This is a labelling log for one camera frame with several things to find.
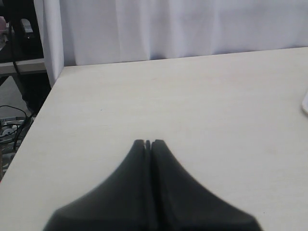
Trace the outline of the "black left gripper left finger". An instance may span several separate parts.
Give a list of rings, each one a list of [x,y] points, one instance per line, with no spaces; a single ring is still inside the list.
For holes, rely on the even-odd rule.
[[[150,142],[135,140],[120,166],[99,186],[57,209],[46,231],[152,231]]]

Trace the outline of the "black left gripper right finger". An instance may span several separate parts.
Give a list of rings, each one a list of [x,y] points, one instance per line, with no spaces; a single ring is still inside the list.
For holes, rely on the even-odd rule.
[[[179,163],[163,140],[151,147],[152,190],[160,231],[260,231],[254,216],[220,199]]]

